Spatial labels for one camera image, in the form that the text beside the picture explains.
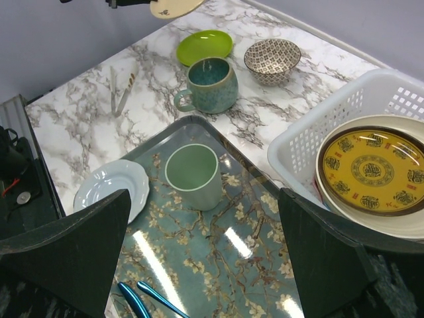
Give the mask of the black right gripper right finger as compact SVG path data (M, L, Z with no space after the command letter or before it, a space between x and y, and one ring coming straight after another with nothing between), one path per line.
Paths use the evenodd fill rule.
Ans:
M422 317L423 244L282 188L278 207L305 317Z

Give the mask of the yellow patterned plate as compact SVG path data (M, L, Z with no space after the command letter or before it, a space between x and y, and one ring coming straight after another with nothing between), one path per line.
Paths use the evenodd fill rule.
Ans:
M344 129L317 155L323 187L340 202L371 215L400 216L423 209L423 143L379 126Z

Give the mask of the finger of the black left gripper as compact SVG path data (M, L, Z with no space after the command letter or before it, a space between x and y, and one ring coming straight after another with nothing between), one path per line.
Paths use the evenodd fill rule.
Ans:
M105 2L112 9L116 9L117 7L127 7L127 6L133 6L133 5L149 4L152 1L156 1L156 0L106 0Z

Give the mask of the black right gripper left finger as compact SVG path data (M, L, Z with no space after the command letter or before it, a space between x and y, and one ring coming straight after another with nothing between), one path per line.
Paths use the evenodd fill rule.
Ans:
M121 189L1 240L1 316L104 317L129 213Z

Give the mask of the cream floral plate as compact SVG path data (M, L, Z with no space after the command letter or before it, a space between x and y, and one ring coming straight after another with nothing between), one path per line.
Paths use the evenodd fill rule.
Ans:
M158 19L182 17L200 7L205 0L157 0L150 2L150 12Z

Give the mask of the lime green plate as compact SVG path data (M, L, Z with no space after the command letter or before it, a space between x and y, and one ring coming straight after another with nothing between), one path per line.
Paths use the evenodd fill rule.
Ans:
M191 66L198 60L208 57L226 58L233 49L233 40L221 30L203 30L183 39L176 48L176 58Z

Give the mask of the patterned small ceramic bowl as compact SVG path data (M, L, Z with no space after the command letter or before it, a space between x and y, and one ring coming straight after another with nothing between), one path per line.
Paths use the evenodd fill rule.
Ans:
M287 80L300 59L300 48L281 38L254 43L246 50L243 58L254 79L267 86L276 86Z

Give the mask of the cream plate with black mark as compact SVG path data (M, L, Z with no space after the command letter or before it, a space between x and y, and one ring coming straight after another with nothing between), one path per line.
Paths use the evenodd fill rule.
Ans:
M333 136L335 133L339 133L344 129L367 125L388 127L409 134L408 132L393 127L391 125L391 119L389 116L372 115L353 119L338 126L323 139L322 143ZM412 214L400 216L371 215L357 211L352 207L340 202L332 193L329 193L323 187L319 174L317 173L317 158L315 160L315 183L317 185L317 190L321 195L323 204L332 212L338 213L355 223L387 235L409 240L423 240L423 209Z

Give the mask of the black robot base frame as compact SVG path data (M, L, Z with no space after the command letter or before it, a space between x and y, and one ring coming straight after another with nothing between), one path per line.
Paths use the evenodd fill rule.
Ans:
M22 95L1 104L1 239L66 216L26 106Z

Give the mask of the teal glazed ceramic mug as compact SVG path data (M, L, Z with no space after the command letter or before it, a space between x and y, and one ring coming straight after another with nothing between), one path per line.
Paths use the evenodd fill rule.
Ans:
M182 112L218 114L237 101L239 83L233 67L223 58L208 57L187 71L187 88L176 94L174 106Z

